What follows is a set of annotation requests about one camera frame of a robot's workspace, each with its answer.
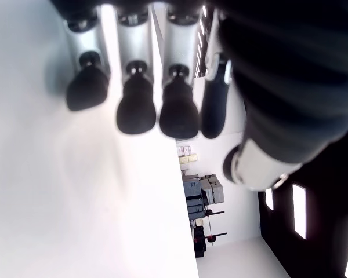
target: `gray machine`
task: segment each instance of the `gray machine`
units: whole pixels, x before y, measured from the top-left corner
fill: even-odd
[[[215,175],[183,176],[183,187],[190,220],[218,214],[206,209],[208,205],[224,203],[223,186]]]

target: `robotic finger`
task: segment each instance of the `robotic finger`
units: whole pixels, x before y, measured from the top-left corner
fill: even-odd
[[[67,106],[80,111],[103,103],[107,98],[110,65],[99,6],[69,7],[52,1],[63,17],[75,77],[66,93]]]

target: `black rubber fingertip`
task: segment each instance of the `black rubber fingertip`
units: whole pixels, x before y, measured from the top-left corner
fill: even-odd
[[[236,152],[238,152],[240,148],[240,145],[237,145],[236,147],[234,147],[226,156],[226,158],[224,159],[223,162],[223,174],[224,176],[230,180],[231,182],[234,182],[234,180],[232,179],[232,175],[231,175],[231,164],[232,164],[232,159],[233,156]]]
[[[177,100],[162,106],[161,131],[175,139],[189,139],[198,134],[199,118],[195,104],[188,100]]]
[[[86,67],[67,88],[69,110],[85,110],[103,103],[107,98],[109,79],[96,67]]]
[[[192,88],[177,77],[164,88],[161,131],[172,138],[189,139],[198,134],[200,118],[192,100]]]
[[[152,84],[143,75],[136,74],[126,81],[116,115],[121,132],[141,134],[155,126],[156,109],[152,97]]]
[[[208,139],[218,137],[226,121],[228,84],[224,82],[226,65],[220,65],[215,79],[206,80],[201,108],[201,131]]]

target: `black fingertip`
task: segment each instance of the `black fingertip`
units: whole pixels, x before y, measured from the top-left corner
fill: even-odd
[[[126,81],[116,115],[121,132],[141,134],[155,126],[156,109],[152,97],[153,86],[142,74],[135,74]]]
[[[161,131],[172,138],[189,139],[197,135],[200,119],[192,100],[192,88],[177,77],[164,88],[160,115]]]
[[[100,69],[84,68],[67,88],[66,102],[70,111],[85,110],[107,98],[109,79]]]

